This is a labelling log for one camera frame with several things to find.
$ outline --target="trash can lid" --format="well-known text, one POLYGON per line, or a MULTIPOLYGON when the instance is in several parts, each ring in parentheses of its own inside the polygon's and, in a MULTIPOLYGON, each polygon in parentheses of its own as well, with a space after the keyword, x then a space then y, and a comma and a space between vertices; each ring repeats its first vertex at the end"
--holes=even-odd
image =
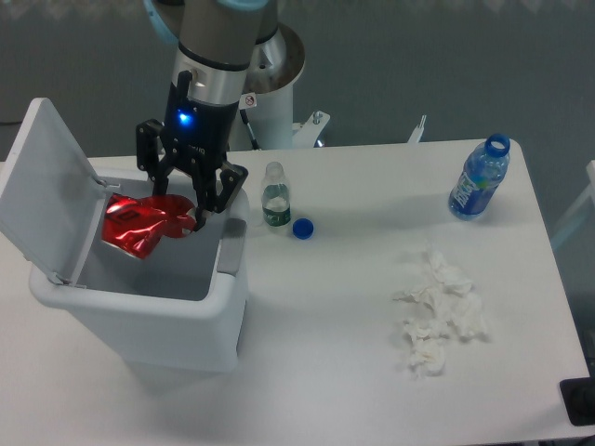
POLYGON ((49 99, 32 101, 0 173, 0 231, 53 283, 76 282, 105 201, 49 99))

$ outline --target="small glass bottle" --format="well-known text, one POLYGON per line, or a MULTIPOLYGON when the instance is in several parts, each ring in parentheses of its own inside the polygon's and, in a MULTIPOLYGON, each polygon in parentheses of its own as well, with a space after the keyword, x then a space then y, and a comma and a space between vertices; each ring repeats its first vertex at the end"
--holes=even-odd
POLYGON ((267 164, 262 179, 262 213, 269 226, 279 227, 291 220, 289 183, 281 163, 267 164))

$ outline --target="blue label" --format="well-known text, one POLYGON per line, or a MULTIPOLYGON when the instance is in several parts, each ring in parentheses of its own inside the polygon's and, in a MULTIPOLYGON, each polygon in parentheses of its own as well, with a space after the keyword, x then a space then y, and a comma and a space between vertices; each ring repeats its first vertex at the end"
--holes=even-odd
POLYGON ((450 194, 451 205, 461 214, 468 216, 483 212, 496 192, 496 188, 482 188, 487 180, 482 177, 471 178, 463 172, 458 183, 450 194))

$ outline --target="crumpled tissue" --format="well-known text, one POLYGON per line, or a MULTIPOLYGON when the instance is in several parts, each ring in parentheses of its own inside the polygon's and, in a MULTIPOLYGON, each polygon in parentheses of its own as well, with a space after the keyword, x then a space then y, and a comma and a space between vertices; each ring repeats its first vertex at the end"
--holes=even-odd
POLYGON ((409 366, 417 376, 441 374, 445 364, 444 343, 458 336, 459 340, 487 338, 488 327, 483 318, 483 302, 471 291, 473 281, 444 259, 441 252, 427 252, 432 283, 401 291, 395 300, 414 302, 431 309, 429 320, 407 319, 405 332, 411 337, 409 366))

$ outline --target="metal bracket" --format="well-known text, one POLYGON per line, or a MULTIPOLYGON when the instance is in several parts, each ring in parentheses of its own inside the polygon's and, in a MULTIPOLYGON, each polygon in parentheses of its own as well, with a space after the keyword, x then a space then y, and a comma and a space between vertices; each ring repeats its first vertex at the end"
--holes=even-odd
POLYGON ((315 111, 304 124, 294 124, 292 141, 294 149, 322 147, 324 143, 321 141, 320 136, 330 120, 330 114, 315 111))
POLYGON ((71 286, 72 288, 86 289, 85 285, 79 285, 76 283, 72 283, 68 279, 64 279, 63 277, 61 277, 57 272, 52 272, 51 276, 47 276, 47 278, 49 279, 50 282, 52 282, 56 285, 66 285, 66 286, 71 286))
POLYGON ((98 190, 101 192, 119 192, 122 190, 122 185, 112 184, 101 177, 93 177, 93 180, 98 186, 98 190))

